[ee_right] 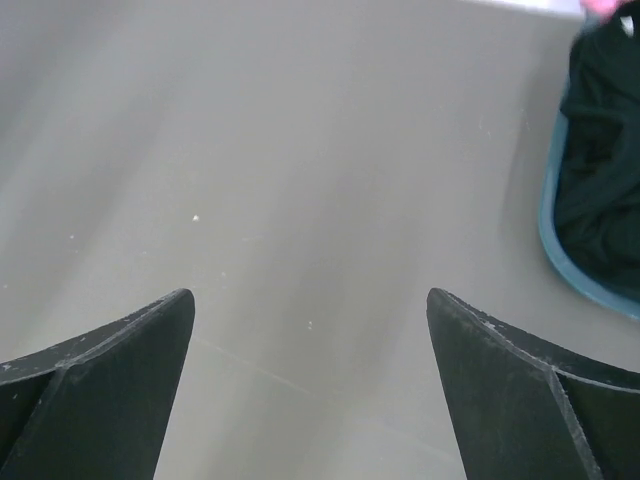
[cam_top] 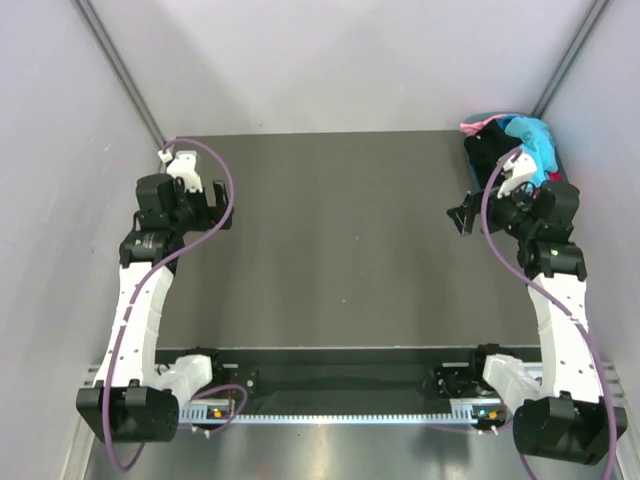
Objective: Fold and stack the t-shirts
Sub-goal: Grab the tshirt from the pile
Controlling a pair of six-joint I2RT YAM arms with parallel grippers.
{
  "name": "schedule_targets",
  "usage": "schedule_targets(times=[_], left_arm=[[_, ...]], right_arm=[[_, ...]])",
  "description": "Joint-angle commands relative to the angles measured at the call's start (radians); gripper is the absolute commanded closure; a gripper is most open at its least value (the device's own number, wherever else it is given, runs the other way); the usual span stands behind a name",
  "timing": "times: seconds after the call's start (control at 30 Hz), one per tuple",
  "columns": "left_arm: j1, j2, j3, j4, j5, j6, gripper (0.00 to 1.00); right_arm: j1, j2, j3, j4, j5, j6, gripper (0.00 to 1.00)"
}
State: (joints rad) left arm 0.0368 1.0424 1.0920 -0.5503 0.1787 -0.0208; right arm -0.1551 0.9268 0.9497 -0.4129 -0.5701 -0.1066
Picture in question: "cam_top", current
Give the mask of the black t shirt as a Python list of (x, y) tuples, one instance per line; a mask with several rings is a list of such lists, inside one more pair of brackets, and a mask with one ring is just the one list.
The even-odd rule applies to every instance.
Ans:
[(483, 189), (498, 160), (514, 148), (520, 147), (521, 140), (507, 135), (501, 126), (501, 119), (493, 119), (474, 136), (467, 136), (463, 142), (472, 173), (478, 186)]

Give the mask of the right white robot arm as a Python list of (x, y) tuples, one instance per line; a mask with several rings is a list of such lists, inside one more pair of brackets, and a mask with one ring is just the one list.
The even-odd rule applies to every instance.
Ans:
[(468, 193), (448, 210), (457, 230), (468, 235), (476, 219), (488, 234), (503, 231), (518, 242), (515, 273), (527, 286), (536, 313), (542, 374), (498, 347), (467, 370), (469, 388), (494, 391), (513, 418), (518, 452), (583, 465), (599, 463), (625, 433), (623, 408), (606, 404), (585, 312), (586, 262), (571, 241), (580, 191), (546, 181), (523, 182), (507, 195)]

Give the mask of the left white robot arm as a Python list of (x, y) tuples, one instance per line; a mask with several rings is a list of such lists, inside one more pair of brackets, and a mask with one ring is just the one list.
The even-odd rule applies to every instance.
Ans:
[(168, 442), (180, 408), (198, 390), (212, 397), (226, 387), (225, 370), (205, 355), (181, 357), (164, 373), (155, 365), (163, 306), (185, 235), (232, 225), (225, 183), (212, 187), (209, 203), (204, 187), (181, 177), (153, 174), (136, 183), (138, 209), (119, 246), (119, 297), (107, 352), (93, 383), (76, 396), (78, 413), (99, 440), (109, 430), (115, 443)]

